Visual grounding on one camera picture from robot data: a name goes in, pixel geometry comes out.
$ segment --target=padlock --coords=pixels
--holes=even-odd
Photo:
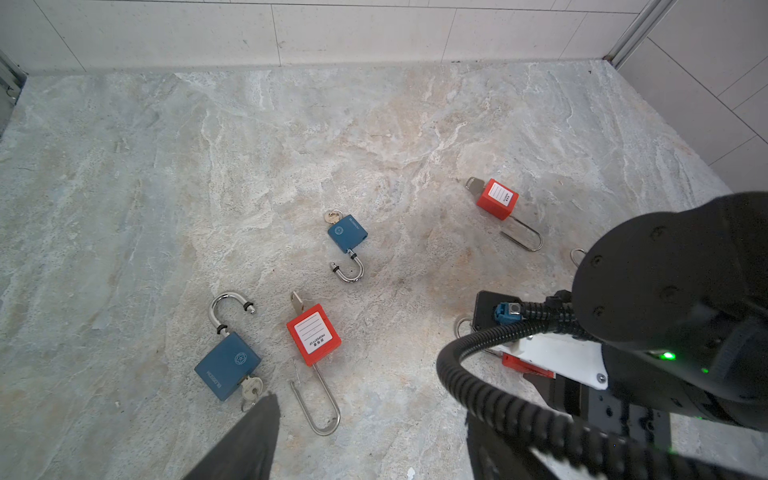
[[[331,391],[328,389],[328,385],[323,378],[323,374],[320,373],[320,368],[318,368],[317,363],[324,356],[328,355],[341,345],[341,338],[339,338],[339,334],[334,330],[333,325],[331,325],[330,320],[328,320],[325,310],[323,310],[319,303],[305,311],[304,302],[297,292],[291,292],[290,301],[293,304],[293,308],[298,317],[288,322],[286,326],[288,327],[290,335],[293,337],[293,341],[296,342],[296,346],[299,347],[299,352],[304,358],[304,361],[308,366],[314,368],[317,378],[323,385],[323,388],[331,401],[331,405],[333,405],[333,410],[336,412],[336,418],[332,420],[327,427],[321,429],[312,420],[310,411],[306,408],[301,393],[296,389],[296,385],[294,385],[293,382],[290,383],[290,388],[293,390],[293,394],[296,395],[296,399],[299,400],[299,406],[301,406],[301,410],[304,412],[304,416],[306,417],[307,422],[310,423],[310,428],[313,432],[321,436],[330,435],[339,428],[339,424],[341,423],[341,411],[336,404],[336,399],[333,398]]]
[[[360,267],[360,273],[353,278],[349,278],[341,271],[341,267],[331,262],[331,271],[347,283],[352,283],[360,280],[366,269],[362,265],[362,261],[357,256],[357,253],[353,251],[353,248],[357,247],[368,237],[368,232],[360,226],[352,215],[344,215],[339,210],[331,210],[325,214],[326,222],[331,224],[328,229],[328,236],[336,242],[341,251],[347,253],[349,258],[355,260],[355,263]]]
[[[223,325],[216,318],[216,305],[225,298],[234,298],[240,302],[243,310],[251,315],[256,313],[253,303],[235,292],[222,293],[208,308],[208,319],[216,327],[216,333],[224,338],[194,367],[194,371],[222,402],[228,399],[261,363],[261,358],[243,339],[235,332],[230,332],[227,325]]]
[[[521,243],[515,239],[511,234],[502,230],[502,235],[512,240],[520,247],[525,248],[529,252],[536,252],[541,250],[544,246],[544,239],[541,238],[541,234],[531,228],[529,225],[523,223],[518,218],[512,216],[512,211],[515,209],[515,205],[518,202],[520,194],[514,192],[512,189],[505,187],[494,179],[491,179],[487,184],[479,178],[470,177],[467,183],[464,185],[472,195],[477,197],[477,206],[487,211],[499,220],[506,220],[508,217],[527,228],[533,234],[538,237],[538,246],[530,248],[527,245]]]

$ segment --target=white label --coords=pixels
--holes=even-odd
[[[488,195],[494,200],[498,200],[498,202],[505,207],[509,207],[509,202],[512,200],[513,193],[502,187],[501,184],[494,183],[493,187],[491,187],[491,191],[488,192]]]
[[[298,322],[294,328],[307,353],[314,352],[333,338],[318,312]]]

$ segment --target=blue connector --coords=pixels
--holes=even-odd
[[[499,325],[511,325],[523,319],[519,303],[503,302],[493,311],[493,320]]]

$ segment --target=blue padlock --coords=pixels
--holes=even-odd
[[[368,237],[366,229],[362,228],[360,224],[355,220],[352,215],[344,215],[338,210],[331,210],[326,213],[326,222],[331,223],[331,227],[328,229],[328,235],[336,242],[341,251],[347,253],[349,258],[355,260],[355,263],[360,267],[360,273],[353,278],[349,278],[341,271],[341,267],[331,262],[331,270],[336,275],[347,283],[356,282],[362,278],[366,269],[362,265],[362,261],[352,249],[357,247]]]
[[[223,325],[216,318],[216,305],[225,298],[238,300],[243,310],[251,315],[256,313],[253,303],[235,292],[222,293],[208,308],[208,319],[216,327],[216,333],[222,335],[224,339],[194,367],[194,371],[222,402],[228,399],[245,379],[258,380],[258,383],[263,385],[260,379],[250,376],[261,363],[261,358],[239,335],[230,332],[227,325]],[[243,392],[243,397],[255,401],[255,398],[252,398],[254,397],[252,389],[249,392]]]

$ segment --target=black cable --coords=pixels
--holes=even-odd
[[[563,333],[561,322],[553,319],[524,320],[471,333],[450,342],[437,357],[440,382],[467,410],[503,435],[517,438],[571,465],[584,465],[592,475],[637,480],[664,478],[756,478],[728,468],[711,465],[646,448],[632,439],[606,433],[597,427],[576,424],[566,415],[543,409],[497,389],[462,367],[473,353],[514,342],[537,333]]]

